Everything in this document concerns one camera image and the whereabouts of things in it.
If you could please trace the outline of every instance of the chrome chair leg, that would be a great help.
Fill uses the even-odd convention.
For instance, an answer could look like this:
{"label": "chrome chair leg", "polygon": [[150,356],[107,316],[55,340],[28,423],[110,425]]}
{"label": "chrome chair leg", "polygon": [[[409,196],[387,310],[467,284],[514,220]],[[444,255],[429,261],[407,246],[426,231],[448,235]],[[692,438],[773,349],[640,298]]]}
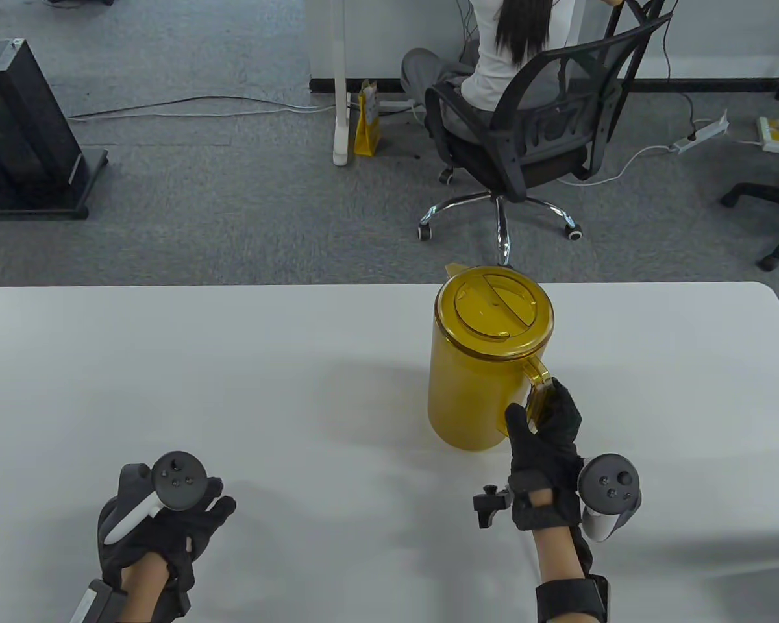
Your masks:
{"label": "chrome chair leg", "polygon": [[427,214],[423,216],[422,220],[419,221],[419,225],[427,225],[436,214],[443,212],[444,210],[450,210],[450,208],[457,208],[460,205],[465,204],[472,204],[475,201],[481,201],[482,199],[490,199],[492,193],[490,190],[484,192],[484,193],[475,193],[474,195],[464,195],[461,197],[454,197],[453,199],[448,199],[447,201],[443,201],[440,204],[435,204],[433,207],[429,208],[427,210]]}
{"label": "chrome chair leg", "polygon": [[532,204],[541,205],[544,208],[548,208],[548,210],[552,211],[554,214],[556,214],[558,217],[561,217],[562,219],[565,219],[565,222],[570,226],[571,228],[574,228],[577,226],[577,223],[574,219],[571,219],[570,216],[568,216],[568,213],[565,210],[561,210],[561,208],[556,207],[556,205],[549,204],[549,202],[543,200],[543,199],[537,199],[536,197],[526,197],[527,201],[531,202]]}
{"label": "chrome chair leg", "polygon": [[582,228],[580,228],[580,225],[577,224],[576,220],[571,216],[568,216],[568,213],[565,210],[556,207],[556,205],[553,205],[544,199],[537,199],[536,197],[526,197],[525,199],[527,202],[531,202],[531,204],[548,208],[548,210],[552,211],[558,217],[561,217],[561,219],[565,221],[565,236],[568,237],[568,240],[579,240],[583,237]]}
{"label": "chrome chair leg", "polygon": [[499,243],[499,266],[511,264],[511,235],[508,233],[508,216],[505,214],[505,199],[495,197],[497,213],[497,243]]}
{"label": "chrome chair leg", "polygon": [[427,210],[427,214],[419,221],[419,240],[430,240],[430,238],[433,237],[433,232],[430,231],[430,221],[433,220],[436,214],[443,212],[444,210],[450,210],[450,208],[455,208],[459,205],[472,204],[473,202],[481,201],[482,199],[490,199],[491,196],[493,196],[493,193],[491,193],[490,190],[487,190],[484,193],[454,197],[453,199],[448,199],[440,204],[435,204]]}

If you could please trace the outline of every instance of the white wall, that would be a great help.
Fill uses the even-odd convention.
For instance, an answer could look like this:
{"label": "white wall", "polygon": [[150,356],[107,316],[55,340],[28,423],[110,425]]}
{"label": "white wall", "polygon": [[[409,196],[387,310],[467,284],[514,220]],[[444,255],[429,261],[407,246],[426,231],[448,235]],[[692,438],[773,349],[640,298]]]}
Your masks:
{"label": "white wall", "polygon": [[[312,77],[330,78],[330,4],[306,0]],[[345,0],[347,74],[397,78],[414,47],[454,58],[462,48],[455,0]],[[466,6],[467,0],[460,0]],[[600,38],[610,9],[599,0],[573,0],[579,41]],[[631,27],[629,15],[623,27]],[[673,77],[758,78],[779,75],[779,0],[680,0],[669,31]],[[660,39],[650,45],[639,77],[666,77]]]}
{"label": "white wall", "polygon": [[[580,41],[593,41],[605,32],[610,11],[595,0],[585,9]],[[666,10],[672,0],[666,0]],[[621,28],[636,25],[624,13]],[[669,29],[667,50],[675,78],[779,77],[779,0],[680,0]],[[647,51],[641,78],[665,78],[662,35]]]}

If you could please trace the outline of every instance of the white desk leg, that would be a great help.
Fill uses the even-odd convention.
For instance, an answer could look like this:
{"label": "white desk leg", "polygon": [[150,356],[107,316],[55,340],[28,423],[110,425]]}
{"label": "white desk leg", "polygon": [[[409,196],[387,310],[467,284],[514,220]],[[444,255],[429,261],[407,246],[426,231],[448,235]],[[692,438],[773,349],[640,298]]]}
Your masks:
{"label": "white desk leg", "polygon": [[335,151],[333,162],[346,166],[349,161],[349,96],[346,93],[345,0],[329,0],[332,9],[332,65],[335,68]]}

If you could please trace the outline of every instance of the mesh chair back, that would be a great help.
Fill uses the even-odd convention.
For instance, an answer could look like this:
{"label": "mesh chair back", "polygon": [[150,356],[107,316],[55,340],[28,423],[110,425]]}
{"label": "mesh chair back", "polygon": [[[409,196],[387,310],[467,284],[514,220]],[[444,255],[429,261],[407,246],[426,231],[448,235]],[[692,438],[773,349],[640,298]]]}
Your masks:
{"label": "mesh chair back", "polygon": [[621,98],[621,69],[672,15],[601,41],[537,54],[512,80],[491,119],[511,133],[514,164],[554,158],[592,143],[589,172],[602,164],[612,116]]}

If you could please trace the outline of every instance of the pitcher lid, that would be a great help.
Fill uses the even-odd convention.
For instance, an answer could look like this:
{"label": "pitcher lid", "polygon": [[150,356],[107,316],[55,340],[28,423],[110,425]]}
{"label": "pitcher lid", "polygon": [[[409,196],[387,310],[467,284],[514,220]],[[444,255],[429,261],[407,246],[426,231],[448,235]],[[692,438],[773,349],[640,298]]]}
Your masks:
{"label": "pitcher lid", "polygon": [[452,343],[491,359],[519,359],[544,347],[554,310],[543,288],[510,268],[467,268],[444,284],[436,318]]}

